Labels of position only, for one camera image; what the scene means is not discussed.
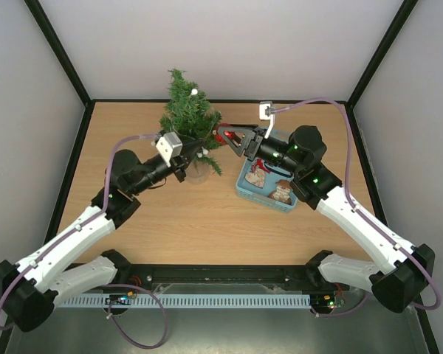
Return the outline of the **red glitter ball ornament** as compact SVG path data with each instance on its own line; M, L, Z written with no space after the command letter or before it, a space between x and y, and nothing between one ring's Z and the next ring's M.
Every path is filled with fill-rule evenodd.
M232 139L232 133L230 131L220 131L222 125L217 125L213 130L213 137L220 145L226 145L227 141Z

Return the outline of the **wooden heart ornament red bow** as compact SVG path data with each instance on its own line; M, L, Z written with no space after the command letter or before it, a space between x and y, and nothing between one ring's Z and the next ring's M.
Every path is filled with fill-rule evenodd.
M263 188L270 173L264 162L261 159L256 159L248 169L244 179L254 187Z

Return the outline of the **small green christmas tree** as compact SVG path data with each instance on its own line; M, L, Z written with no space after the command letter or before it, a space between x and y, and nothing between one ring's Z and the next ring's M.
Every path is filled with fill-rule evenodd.
M195 163L208 164L214 173L221 175L222 168L210 153L222 146L213 137L213 130L222 122L222 115L213 108L199 85L184 77L182 70L172 69L170 73L169 101L159 119L161 129L176 133L183 141L202 139L207 154L195 158Z

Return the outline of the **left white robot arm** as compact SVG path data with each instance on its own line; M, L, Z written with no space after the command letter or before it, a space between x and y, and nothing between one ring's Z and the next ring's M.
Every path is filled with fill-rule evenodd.
M103 189L82 214L32 254L16 263L0 263L0 314L30 332L68 299L124 281L131 264L115 250L75 268L69 265L136 212L141 192L170 175L184 181L202 145L201 139L182 140L176 133L120 140L111 150ZM0 330L8 328L0 324Z

